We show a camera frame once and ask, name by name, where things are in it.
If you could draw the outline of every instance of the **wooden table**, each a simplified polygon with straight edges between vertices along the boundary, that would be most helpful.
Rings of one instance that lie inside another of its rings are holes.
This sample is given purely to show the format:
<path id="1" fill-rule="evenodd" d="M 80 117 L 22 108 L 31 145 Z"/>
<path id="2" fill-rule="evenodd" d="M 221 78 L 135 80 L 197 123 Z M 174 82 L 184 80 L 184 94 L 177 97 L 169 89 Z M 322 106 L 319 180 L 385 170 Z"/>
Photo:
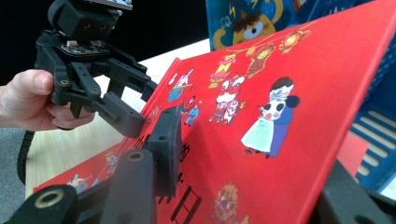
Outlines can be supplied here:
<path id="1" fill-rule="evenodd" d="M 142 63 L 148 68 L 147 74 L 159 83 L 173 60 L 186 59 L 209 52 L 208 39 L 175 49 L 165 54 L 147 59 Z M 108 84 L 107 77 L 95 80 L 103 91 Z M 145 102 L 140 93 L 125 89 L 122 100 L 136 111 L 141 111 Z M 72 131 L 45 131 L 35 133 L 26 162 L 25 197 L 33 193 L 33 188 L 76 166 L 90 157 L 119 143 L 123 136 L 99 116 L 90 124 Z"/>

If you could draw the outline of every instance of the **hand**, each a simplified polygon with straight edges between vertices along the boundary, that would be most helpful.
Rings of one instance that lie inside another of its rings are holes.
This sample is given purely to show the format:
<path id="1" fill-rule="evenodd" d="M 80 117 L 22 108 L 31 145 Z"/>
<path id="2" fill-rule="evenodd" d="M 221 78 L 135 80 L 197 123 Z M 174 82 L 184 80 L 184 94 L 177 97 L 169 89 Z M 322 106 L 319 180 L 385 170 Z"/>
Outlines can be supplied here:
<path id="1" fill-rule="evenodd" d="M 18 73 L 0 87 L 0 127 L 21 127 L 29 131 L 74 129 L 93 121 L 94 114 L 81 111 L 75 119 L 68 106 L 55 105 L 50 94 L 53 76 L 43 70 Z"/>

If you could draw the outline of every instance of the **red book cover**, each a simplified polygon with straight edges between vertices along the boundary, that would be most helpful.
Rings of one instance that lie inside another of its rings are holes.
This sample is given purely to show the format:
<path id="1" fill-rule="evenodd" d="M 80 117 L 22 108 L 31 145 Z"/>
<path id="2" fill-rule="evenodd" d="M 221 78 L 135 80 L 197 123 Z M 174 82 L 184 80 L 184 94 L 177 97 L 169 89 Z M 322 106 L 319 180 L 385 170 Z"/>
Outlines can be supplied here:
<path id="1" fill-rule="evenodd" d="M 142 110 L 141 135 L 113 148 L 139 148 L 161 112 L 181 105 L 177 196 L 158 198 L 158 222 L 305 223 L 395 33 L 395 9 L 374 1 L 175 60 Z"/>

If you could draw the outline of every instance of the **gray floor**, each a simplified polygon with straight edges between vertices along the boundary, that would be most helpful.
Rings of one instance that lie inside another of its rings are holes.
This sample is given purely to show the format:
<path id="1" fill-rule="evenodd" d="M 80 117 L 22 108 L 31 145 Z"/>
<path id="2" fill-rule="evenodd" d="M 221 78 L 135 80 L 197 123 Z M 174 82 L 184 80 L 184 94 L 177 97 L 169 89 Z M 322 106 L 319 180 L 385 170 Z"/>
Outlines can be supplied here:
<path id="1" fill-rule="evenodd" d="M 25 188 L 17 175 L 22 129 L 0 129 L 0 224 L 10 219 L 24 202 Z"/>

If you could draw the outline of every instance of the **table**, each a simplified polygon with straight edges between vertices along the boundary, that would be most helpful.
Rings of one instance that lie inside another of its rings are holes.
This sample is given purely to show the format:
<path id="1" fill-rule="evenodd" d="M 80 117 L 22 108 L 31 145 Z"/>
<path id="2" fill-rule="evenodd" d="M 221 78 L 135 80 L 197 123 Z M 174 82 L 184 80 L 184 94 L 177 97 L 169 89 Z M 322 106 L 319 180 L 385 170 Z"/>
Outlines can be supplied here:
<path id="1" fill-rule="evenodd" d="M 209 51 L 209 40 L 205 39 L 140 63 L 148 68 L 147 74 L 152 80 L 159 83 L 176 57 L 186 59 Z M 101 76 L 95 80 L 105 91 L 108 78 Z M 140 96 L 140 93 L 126 88 L 121 99 L 140 112 L 145 105 Z M 122 138 L 120 133 L 99 116 L 95 116 L 93 122 L 72 131 L 35 133 L 26 162 L 25 197 L 33 193 L 34 187 L 116 145 Z"/>

